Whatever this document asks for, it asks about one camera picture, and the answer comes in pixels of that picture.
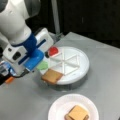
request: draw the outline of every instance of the small plate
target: small plate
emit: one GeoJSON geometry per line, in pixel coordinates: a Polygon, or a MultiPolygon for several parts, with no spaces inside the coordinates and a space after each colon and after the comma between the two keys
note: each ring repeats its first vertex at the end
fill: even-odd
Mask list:
{"type": "Polygon", "coordinates": [[[99,120],[98,110],[94,103],[79,94],[68,94],[57,99],[49,110],[48,120],[65,120],[64,116],[75,105],[79,105],[88,111],[89,120],[99,120]]]}

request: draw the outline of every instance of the food item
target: food item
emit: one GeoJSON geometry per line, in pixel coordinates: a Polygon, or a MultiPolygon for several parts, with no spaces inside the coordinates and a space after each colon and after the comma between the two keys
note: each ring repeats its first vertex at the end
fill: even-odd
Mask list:
{"type": "Polygon", "coordinates": [[[65,115],[65,120],[73,120],[71,117],[69,117],[68,114],[65,115]]]}
{"type": "Polygon", "coordinates": [[[45,61],[42,61],[38,66],[37,66],[38,70],[46,70],[48,69],[48,63],[45,61]]]}
{"type": "Polygon", "coordinates": [[[76,105],[65,115],[65,120],[88,120],[88,112],[82,107],[76,105]]]}
{"type": "Polygon", "coordinates": [[[62,73],[59,73],[52,69],[48,69],[48,71],[44,75],[42,75],[42,80],[49,82],[51,84],[56,84],[57,81],[60,80],[62,76],[63,76],[62,73]]]}
{"type": "Polygon", "coordinates": [[[58,50],[57,47],[51,47],[51,48],[49,49],[49,55],[50,55],[50,56],[53,56],[53,55],[57,54],[58,52],[59,52],[59,50],[58,50]]]}

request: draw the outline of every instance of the gray table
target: gray table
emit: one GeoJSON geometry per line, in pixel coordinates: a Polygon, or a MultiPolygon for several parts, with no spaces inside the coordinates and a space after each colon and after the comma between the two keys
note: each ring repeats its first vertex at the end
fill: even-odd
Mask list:
{"type": "Polygon", "coordinates": [[[39,72],[0,87],[0,120],[47,120],[51,104],[62,95],[79,93],[96,105],[100,120],[120,117],[120,49],[69,33],[57,46],[84,51],[90,60],[87,80],[69,92],[52,90],[40,82],[39,72]]]}

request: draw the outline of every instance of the cable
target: cable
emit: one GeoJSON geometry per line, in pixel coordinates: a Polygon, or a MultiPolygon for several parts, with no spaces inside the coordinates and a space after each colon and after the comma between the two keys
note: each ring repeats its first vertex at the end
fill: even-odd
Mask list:
{"type": "Polygon", "coordinates": [[[20,76],[14,76],[13,74],[11,74],[11,72],[10,72],[11,70],[12,70],[12,68],[9,68],[9,69],[8,69],[9,74],[10,74],[10,76],[12,76],[12,77],[14,77],[14,78],[21,78],[21,77],[23,77],[23,76],[25,76],[26,74],[29,73],[29,71],[28,71],[27,69],[25,69],[20,76]]]}

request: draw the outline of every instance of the wall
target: wall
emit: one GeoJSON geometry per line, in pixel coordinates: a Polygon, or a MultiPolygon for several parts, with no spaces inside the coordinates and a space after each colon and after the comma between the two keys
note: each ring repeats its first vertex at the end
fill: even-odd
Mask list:
{"type": "MultiPolygon", "coordinates": [[[[40,14],[29,20],[33,31],[47,27],[55,32],[51,0],[41,0],[40,14]]],[[[57,0],[61,32],[72,31],[120,47],[119,0],[57,0]]]]}

